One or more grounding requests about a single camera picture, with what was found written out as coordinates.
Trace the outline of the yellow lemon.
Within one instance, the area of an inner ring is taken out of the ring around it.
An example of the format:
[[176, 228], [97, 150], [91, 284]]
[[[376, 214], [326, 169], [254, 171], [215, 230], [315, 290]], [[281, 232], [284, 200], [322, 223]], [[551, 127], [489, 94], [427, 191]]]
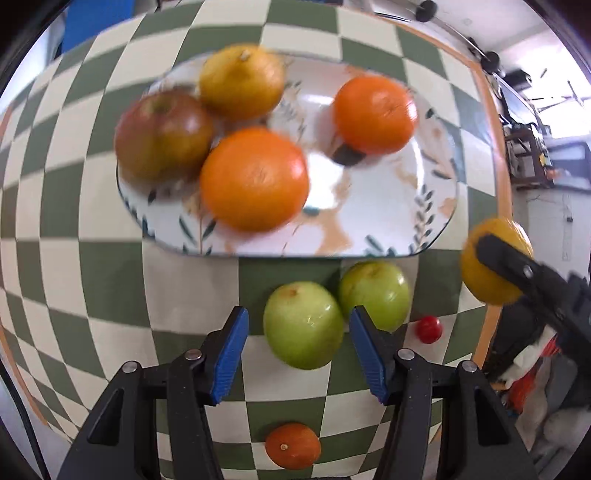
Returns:
[[199, 97], [228, 122], [249, 121], [266, 116], [280, 103], [286, 76], [280, 55], [256, 44], [235, 44], [204, 62]]

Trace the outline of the green apple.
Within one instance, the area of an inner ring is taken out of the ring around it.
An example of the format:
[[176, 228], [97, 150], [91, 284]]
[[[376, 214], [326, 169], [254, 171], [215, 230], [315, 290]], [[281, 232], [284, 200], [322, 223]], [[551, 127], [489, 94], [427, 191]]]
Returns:
[[270, 294], [263, 310], [263, 333], [280, 361], [315, 370], [328, 365], [341, 347], [345, 320], [324, 286], [298, 281]]
[[383, 260], [363, 261], [342, 275], [339, 303], [346, 319], [353, 308], [363, 306], [378, 329], [394, 332], [407, 319], [411, 291], [397, 265]]

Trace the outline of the yellow orange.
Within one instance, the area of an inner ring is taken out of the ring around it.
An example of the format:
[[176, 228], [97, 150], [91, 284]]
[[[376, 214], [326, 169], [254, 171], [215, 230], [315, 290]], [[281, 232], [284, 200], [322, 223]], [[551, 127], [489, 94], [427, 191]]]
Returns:
[[473, 228], [465, 242], [461, 257], [461, 276], [464, 284], [481, 302], [494, 306], [515, 303], [522, 291], [503, 277], [503, 270], [513, 255], [497, 241], [480, 241], [495, 236], [523, 255], [533, 259], [532, 243], [522, 226], [505, 217], [489, 218]]

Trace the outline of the cherry tomato upper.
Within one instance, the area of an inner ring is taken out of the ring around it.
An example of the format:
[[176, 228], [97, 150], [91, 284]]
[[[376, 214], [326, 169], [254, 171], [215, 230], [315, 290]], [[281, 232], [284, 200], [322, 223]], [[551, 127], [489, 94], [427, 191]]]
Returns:
[[424, 344], [433, 344], [443, 335], [443, 326], [438, 317], [425, 316], [417, 321], [415, 327], [418, 339]]

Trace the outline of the floor barbell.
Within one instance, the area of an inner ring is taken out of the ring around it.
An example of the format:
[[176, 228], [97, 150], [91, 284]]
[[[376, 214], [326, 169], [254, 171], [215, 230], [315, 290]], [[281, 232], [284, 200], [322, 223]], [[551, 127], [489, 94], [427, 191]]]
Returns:
[[461, 40], [468, 48], [470, 53], [479, 61], [481, 68], [488, 74], [501, 73], [501, 60], [497, 52], [482, 50], [476, 40], [461, 33], [457, 28], [442, 20], [438, 16], [439, 5], [432, 0], [422, 1], [413, 5], [411, 10], [414, 12], [415, 20], [421, 23], [432, 22], [445, 30], [447, 33]]

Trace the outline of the floral deer oval plate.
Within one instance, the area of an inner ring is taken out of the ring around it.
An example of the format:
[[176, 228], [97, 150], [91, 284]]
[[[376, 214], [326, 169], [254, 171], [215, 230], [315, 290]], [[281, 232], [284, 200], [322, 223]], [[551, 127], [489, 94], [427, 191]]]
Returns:
[[149, 185], [123, 176], [119, 196], [142, 232], [191, 256], [406, 257], [428, 249], [457, 204], [455, 145], [428, 100], [413, 94], [418, 124], [407, 145], [362, 156], [332, 124], [332, 102], [354, 66], [288, 54], [286, 90], [264, 125], [297, 143], [310, 174], [310, 193], [294, 220], [269, 233], [243, 234], [217, 222], [198, 185], [175, 180]]

